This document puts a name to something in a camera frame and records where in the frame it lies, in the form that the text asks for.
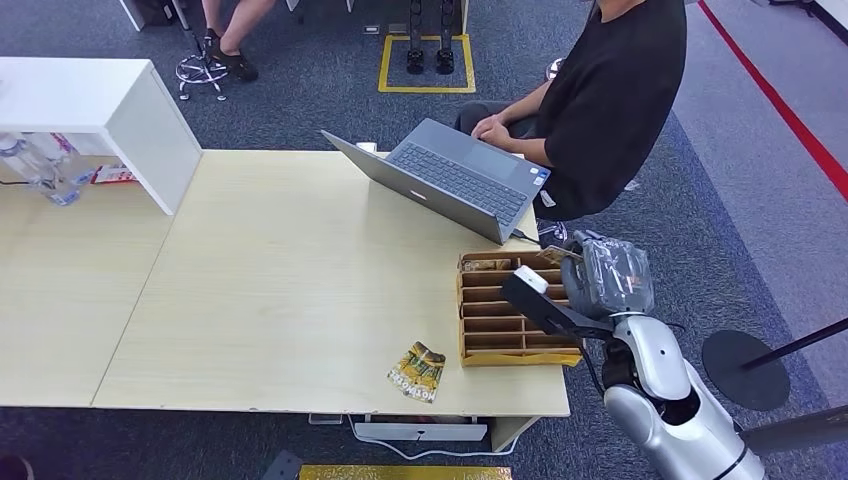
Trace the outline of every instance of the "wooden organizer box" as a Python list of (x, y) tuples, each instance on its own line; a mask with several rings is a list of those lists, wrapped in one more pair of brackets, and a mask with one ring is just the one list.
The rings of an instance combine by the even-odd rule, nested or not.
[[(548, 281), (547, 295), (568, 305), (559, 267), (535, 252), (468, 253), (459, 259), (459, 348), (462, 365), (569, 365), (580, 362), (577, 338), (551, 336), (522, 316), (500, 294), (522, 265)], [(510, 260), (509, 270), (462, 271), (469, 260)]]

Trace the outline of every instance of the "person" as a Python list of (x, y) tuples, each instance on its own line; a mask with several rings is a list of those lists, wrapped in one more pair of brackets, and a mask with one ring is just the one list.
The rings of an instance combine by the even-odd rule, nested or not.
[(227, 67), (228, 71), (242, 81), (252, 82), (259, 78), (256, 67), (248, 62), (242, 53), (241, 42), (271, 10), (275, 2), (276, 0), (240, 0), (229, 26), (224, 30), (221, 28), (221, 0), (203, 0), (207, 55)]
[(515, 103), (472, 102), (455, 128), (551, 169), (536, 215), (572, 220), (618, 197), (645, 162), (683, 76), (683, 0), (598, 0), (556, 77)]

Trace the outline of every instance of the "gray pants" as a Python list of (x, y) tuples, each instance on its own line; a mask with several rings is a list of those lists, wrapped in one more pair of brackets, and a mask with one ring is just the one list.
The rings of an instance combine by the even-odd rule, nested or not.
[[(459, 111), (453, 128), (466, 135), (471, 135), (471, 131), (474, 130), (480, 120), (500, 113), (510, 105), (509, 102), (468, 102)], [(512, 138), (539, 138), (536, 135), (536, 115), (513, 122), (507, 125), (507, 129)]]

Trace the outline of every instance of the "black t-shirt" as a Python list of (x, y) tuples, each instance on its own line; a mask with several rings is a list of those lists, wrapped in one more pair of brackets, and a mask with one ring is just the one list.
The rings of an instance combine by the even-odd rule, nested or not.
[(592, 15), (539, 109), (536, 134), (554, 165), (548, 217), (596, 213), (618, 197), (660, 134), (685, 58), (682, 0), (645, 0), (608, 23)]

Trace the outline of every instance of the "laptop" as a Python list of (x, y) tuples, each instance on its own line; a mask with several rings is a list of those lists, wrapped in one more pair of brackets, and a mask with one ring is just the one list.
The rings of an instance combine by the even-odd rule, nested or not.
[(385, 158), (321, 133), (365, 175), (503, 245), (550, 170), (425, 119)]

